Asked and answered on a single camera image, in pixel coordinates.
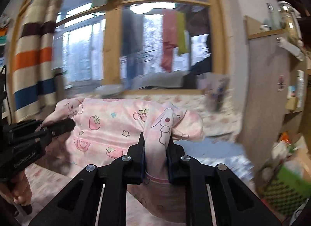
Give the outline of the left human hand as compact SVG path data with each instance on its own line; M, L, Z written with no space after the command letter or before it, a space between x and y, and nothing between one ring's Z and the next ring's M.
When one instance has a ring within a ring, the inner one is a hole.
M5 184L1 183L1 197L10 204L30 205L32 191L25 171L21 171L13 178L12 183L14 185L12 191Z

